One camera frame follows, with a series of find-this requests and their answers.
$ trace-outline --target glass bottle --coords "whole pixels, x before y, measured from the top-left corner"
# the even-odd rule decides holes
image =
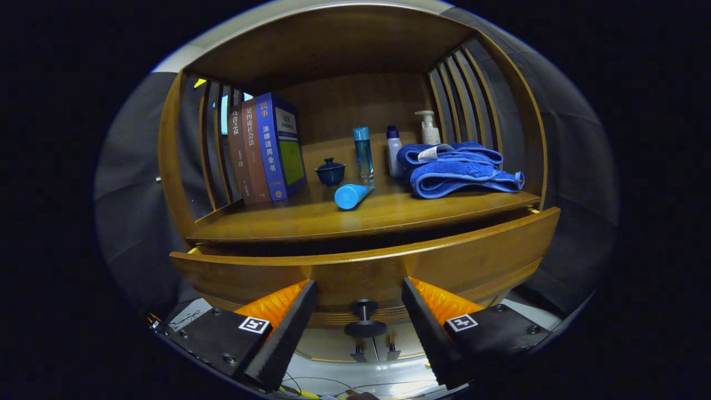
[[[353,140],[355,140],[355,152],[358,155],[360,180],[372,181],[373,156],[370,154],[370,132],[368,131],[368,127],[354,128]]]

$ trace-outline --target drawer knob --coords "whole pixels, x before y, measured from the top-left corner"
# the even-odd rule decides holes
[[[351,305],[351,310],[360,318],[360,321],[351,322],[346,325],[344,329],[346,335],[352,337],[376,337],[382,335],[387,330],[384,323],[370,320],[370,315],[378,310],[378,304],[376,302],[368,299],[360,299]]]

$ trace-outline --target white bottle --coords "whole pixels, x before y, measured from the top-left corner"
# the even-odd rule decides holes
[[[418,111],[416,115],[422,116],[422,143],[436,145],[442,143],[439,139],[439,129],[434,126],[434,111]]]
[[[390,176],[393,178],[400,178],[405,173],[405,168],[397,161],[397,152],[401,147],[400,133],[394,125],[389,125],[387,127],[387,159],[390,163]]]

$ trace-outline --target book spine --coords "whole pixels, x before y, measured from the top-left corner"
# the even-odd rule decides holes
[[[240,191],[245,204],[247,204],[251,201],[253,189],[250,168],[247,165],[245,140],[242,138],[244,127],[242,126],[241,114],[241,105],[236,105],[230,110],[228,115],[228,144],[230,146],[230,156],[232,158],[232,168],[235,171],[237,189]]]
[[[262,148],[264,174],[267,177],[272,201],[285,200],[287,187],[284,184],[281,162],[279,161],[279,143],[274,129],[274,107],[272,96],[267,93],[257,97],[257,133]]]
[[[260,151],[259,135],[257,133],[257,116],[255,115],[255,99],[249,99],[242,104],[242,119],[245,122],[244,139],[247,153],[247,164],[252,180],[252,198],[249,204],[271,201],[267,178],[264,175],[262,153]]]

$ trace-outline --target book cover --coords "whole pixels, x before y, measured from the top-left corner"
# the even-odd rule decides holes
[[[245,204],[251,202],[253,193],[250,168],[247,165],[245,140],[242,137],[242,105],[233,106],[228,113],[228,145],[232,158],[232,169],[235,172],[235,182]]]
[[[260,151],[259,135],[257,134],[257,117],[255,115],[255,99],[251,98],[242,104],[242,137],[245,142],[247,165],[252,181],[252,196],[245,204],[257,204],[271,201],[267,178],[264,175],[262,152]]]
[[[272,200],[284,200],[306,183],[296,129],[296,108],[271,93],[257,96],[257,127]]]

